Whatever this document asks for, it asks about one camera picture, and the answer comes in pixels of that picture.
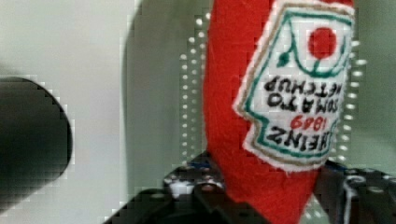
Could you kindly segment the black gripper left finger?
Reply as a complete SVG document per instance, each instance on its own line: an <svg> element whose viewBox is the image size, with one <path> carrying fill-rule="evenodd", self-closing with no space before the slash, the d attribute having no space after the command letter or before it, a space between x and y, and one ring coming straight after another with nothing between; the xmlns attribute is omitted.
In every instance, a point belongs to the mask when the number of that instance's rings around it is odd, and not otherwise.
<svg viewBox="0 0 396 224"><path fill-rule="evenodd" d="M205 151L166 175L161 188L137 193L103 224L268 224L225 190L219 167Z"/></svg>

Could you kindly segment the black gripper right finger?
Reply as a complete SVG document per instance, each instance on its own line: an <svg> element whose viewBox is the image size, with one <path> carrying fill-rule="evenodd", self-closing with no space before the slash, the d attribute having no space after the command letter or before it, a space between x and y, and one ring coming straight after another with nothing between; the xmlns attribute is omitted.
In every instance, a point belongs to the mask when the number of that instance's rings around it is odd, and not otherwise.
<svg viewBox="0 0 396 224"><path fill-rule="evenodd" d="M331 224L396 224L393 175L326 161L319 169L314 195Z"/></svg>

